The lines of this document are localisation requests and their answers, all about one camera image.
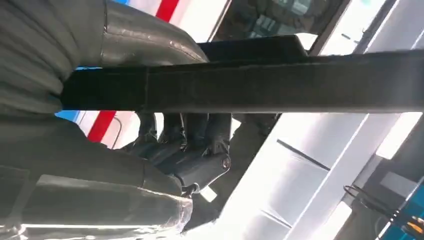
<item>glass panel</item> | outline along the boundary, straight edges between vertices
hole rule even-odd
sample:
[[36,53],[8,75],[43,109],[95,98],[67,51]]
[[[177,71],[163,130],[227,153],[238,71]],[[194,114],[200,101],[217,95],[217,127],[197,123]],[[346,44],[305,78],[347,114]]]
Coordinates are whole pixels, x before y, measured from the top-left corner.
[[299,33],[317,36],[340,3],[340,0],[233,0],[213,40]]

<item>red stripe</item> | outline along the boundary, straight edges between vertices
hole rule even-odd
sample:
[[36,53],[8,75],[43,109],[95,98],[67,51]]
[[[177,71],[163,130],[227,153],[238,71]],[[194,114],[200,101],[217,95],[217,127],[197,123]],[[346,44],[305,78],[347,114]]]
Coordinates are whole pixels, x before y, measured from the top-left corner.
[[93,126],[91,127],[90,132],[88,133],[88,140],[94,143],[101,142],[106,134],[106,131],[111,125],[116,112],[117,111],[100,111],[97,118],[95,119]]
[[178,1],[179,0],[162,0],[156,12],[156,17],[169,22],[177,7]]
[[[162,19],[163,21],[169,22],[172,15],[174,14],[178,2],[179,0],[162,0],[159,5],[159,9],[157,10],[156,17]],[[111,125],[115,114],[116,111],[100,111],[94,121],[93,126],[90,129],[90,132],[88,133],[88,140],[95,143],[101,142],[106,134],[106,131]]]

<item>black metal beam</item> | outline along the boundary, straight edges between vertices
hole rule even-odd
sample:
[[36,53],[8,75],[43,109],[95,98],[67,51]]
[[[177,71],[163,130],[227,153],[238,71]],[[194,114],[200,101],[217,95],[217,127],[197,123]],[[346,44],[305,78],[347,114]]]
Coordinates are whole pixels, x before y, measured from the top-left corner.
[[75,73],[61,100],[68,110],[165,113],[423,111],[423,66],[423,51],[406,51],[95,69]]

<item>car lift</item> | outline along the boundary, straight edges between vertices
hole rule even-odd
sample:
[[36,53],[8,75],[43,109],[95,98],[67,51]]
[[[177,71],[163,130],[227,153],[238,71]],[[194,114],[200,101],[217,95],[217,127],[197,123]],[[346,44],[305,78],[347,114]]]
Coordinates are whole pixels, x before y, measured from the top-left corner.
[[[424,107],[424,52],[420,50],[307,56],[296,36],[209,42],[200,47],[209,63],[76,71],[65,83],[63,108],[275,116],[282,112],[399,113]],[[242,164],[247,168],[260,145],[252,146],[245,138],[237,141],[230,145],[250,146],[242,149],[252,157],[237,159],[230,154],[231,161],[247,161]],[[216,180],[227,171],[202,167],[191,173],[194,182]],[[230,181],[240,180],[241,176],[231,174],[212,185],[224,189]],[[230,188],[234,190],[236,184],[232,182]],[[212,205],[194,195],[194,211],[186,227],[216,219],[231,194],[225,192]]]

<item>bolt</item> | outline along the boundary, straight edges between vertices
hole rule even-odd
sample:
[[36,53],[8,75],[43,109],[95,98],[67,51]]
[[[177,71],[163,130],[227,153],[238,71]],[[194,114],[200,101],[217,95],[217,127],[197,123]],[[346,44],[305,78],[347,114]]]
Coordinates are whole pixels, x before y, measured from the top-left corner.
[[231,166],[231,160],[230,158],[226,157],[222,160],[222,167],[224,169],[228,169]]

